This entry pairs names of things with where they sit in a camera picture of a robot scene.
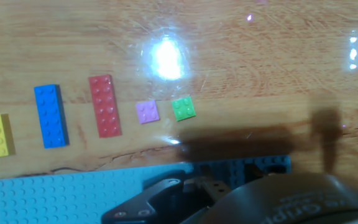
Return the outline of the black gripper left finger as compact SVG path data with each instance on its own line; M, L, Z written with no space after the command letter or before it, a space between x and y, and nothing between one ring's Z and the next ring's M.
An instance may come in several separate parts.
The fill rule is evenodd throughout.
M211 167L199 175L177 172L105 212L102 224L200 224L213 205L231 193Z

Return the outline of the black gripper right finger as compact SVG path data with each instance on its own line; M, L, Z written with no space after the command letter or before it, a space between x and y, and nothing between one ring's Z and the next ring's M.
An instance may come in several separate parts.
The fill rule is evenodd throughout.
M263 178L278 173L278 166L268 166L260 169L255 164L247 164L246 169L249 170L255 178Z

